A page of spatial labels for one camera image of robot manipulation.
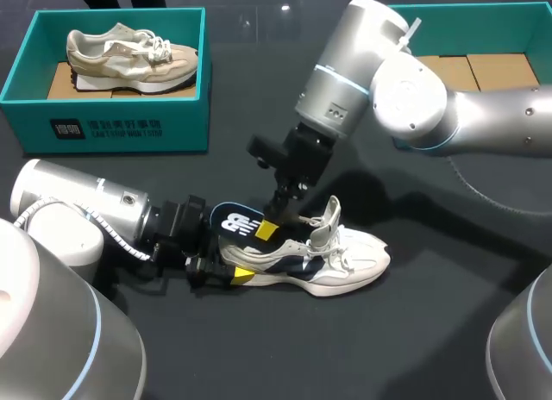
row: shoe sole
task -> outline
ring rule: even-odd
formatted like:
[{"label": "shoe sole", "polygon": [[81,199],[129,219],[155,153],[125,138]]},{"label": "shoe sole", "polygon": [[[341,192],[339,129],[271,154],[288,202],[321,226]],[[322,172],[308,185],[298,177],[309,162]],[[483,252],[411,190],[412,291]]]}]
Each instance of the shoe sole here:
[{"label": "shoe sole", "polygon": [[315,297],[334,297],[336,295],[346,294],[347,292],[356,291],[359,288],[362,288],[365,285],[368,285],[375,281],[377,278],[379,278],[384,271],[374,275],[373,277],[364,279],[360,282],[355,282],[354,284],[346,284],[346,285],[337,285],[337,286],[329,286],[329,285],[320,285],[320,284],[313,284],[310,282],[302,281],[301,279],[293,278],[293,277],[287,277],[287,276],[280,276],[280,275],[270,275],[266,273],[255,273],[255,275],[251,278],[251,280],[247,281],[245,286],[268,286],[268,285],[274,285],[274,284],[294,284],[297,286],[300,286],[305,291],[309,292],[311,295],[314,295]]},{"label": "shoe sole", "polygon": [[77,91],[114,91],[132,90],[141,94],[167,94],[167,92],[185,88],[196,81],[196,72],[190,72],[184,77],[172,79],[164,83],[143,83],[124,78],[88,77],[77,74],[75,88]]}]

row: black table surface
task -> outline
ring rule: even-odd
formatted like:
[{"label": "black table surface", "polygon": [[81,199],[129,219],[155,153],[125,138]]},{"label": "black table surface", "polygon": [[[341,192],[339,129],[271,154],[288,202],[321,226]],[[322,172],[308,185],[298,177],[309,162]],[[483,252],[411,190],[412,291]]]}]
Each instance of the black table surface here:
[{"label": "black table surface", "polygon": [[[212,46],[207,154],[47,159],[147,191],[155,203],[188,194],[209,203],[263,203],[273,175],[245,146],[254,132],[283,139],[297,122],[297,95],[340,11],[326,1],[320,8],[333,8],[329,20],[304,5],[294,20],[299,35],[286,24],[272,35],[292,34],[290,40]],[[15,54],[0,49],[2,81]],[[192,293],[182,275],[169,272],[166,288],[156,292],[162,283],[119,267],[121,254],[103,258],[104,269],[116,267],[109,296],[147,349],[147,400],[492,398],[486,337],[548,266],[552,221],[483,203],[445,159],[398,152],[369,118],[340,143],[301,205],[316,214],[336,194],[346,225],[390,244],[392,263],[377,283],[331,299],[291,285]],[[3,117],[0,131],[0,217],[11,220],[9,194],[27,158]],[[459,160],[493,197],[552,209],[548,160]]]}]

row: shoe lace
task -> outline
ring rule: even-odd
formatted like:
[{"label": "shoe lace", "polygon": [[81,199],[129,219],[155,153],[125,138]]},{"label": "shoe lace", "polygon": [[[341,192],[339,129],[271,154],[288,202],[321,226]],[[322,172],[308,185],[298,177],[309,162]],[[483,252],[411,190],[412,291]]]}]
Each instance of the shoe lace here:
[{"label": "shoe lace", "polygon": [[[309,223],[313,228],[318,228],[322,224],[322,217],[311,217],[311,218],[305,218],[302,217],[301,220],[303,222]],[[337,229],[334,229],[333,232],[331,232],[328,242],[323,247],[315,247],[312,245],[311,240],[307,240],[306,245],[308,247],[307,253],[310,257],[313,256],[328,256],[328,263],[329,265],[338,270],[338,271],[345,271],[345,272],[351,272],[353,271],[353,268],[350,267],[347,259],[347,255],[345,252],[347,251],[347,247],[341,244],[341,232],[343,231],[344,227],[343,225],[339,225]],[[339,258],[331,258],[331,255],[337,253]],[[335,265],[335,260],[339,260],[339,266]]]},{"label": "shoe lace", "polygon": [[146,55],[150,62],[170,61],[173,53],[171,51],[171,42],[164,40],[154,34],[149,29],[138,29],[136,31],[143,39],[140,41],[143,50],[136,50],[134,53]]}]

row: white sneaker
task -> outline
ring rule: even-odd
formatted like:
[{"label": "white sneaker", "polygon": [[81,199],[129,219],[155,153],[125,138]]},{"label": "white sneaker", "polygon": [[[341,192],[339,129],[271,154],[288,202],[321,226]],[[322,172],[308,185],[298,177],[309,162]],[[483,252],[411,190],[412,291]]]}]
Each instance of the white sneaker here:
[{"label": "white sneaker", "polygon": [[101,35],[73,30],[67,36],[67,59],[81,91],[130,88],[160,94],[193,84],[198,51],[163,41],[147,29],[117,23]]},{"label": "white sneaker", "polygon": [[221,237],[221,257],[227,264],[257,273],[245,285],[286,282],[317,297],[354,291],[379,277],[391,257],[387,245],[375,236],[339,226],[340,214],[339,200],[332,196],[323,216],[307,220],[315,229],[305,243],[287,240],[278,250],[261,253]]}]

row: yellow accent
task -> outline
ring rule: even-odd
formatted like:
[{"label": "yellow accent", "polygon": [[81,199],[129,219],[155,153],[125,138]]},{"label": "yellow accent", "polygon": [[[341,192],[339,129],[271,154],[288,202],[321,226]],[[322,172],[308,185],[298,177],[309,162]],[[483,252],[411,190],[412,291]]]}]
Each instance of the yellow accent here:
[{"label": "yellow accent", "polygon": [[254,272],[248,271],[247,269],[240,268],[237,266],[234,271],[234,278],[230,284],[232,285],[243,285],[247,281],[251,280],[255,276]]},{"label": "yellow accent", "polygon": [[257,229],[255,236],[264,241],[268,241],[277,228],[278,228],[278,225],[275,225],[272,222],[263,220],[260,223],[260,226]]}]

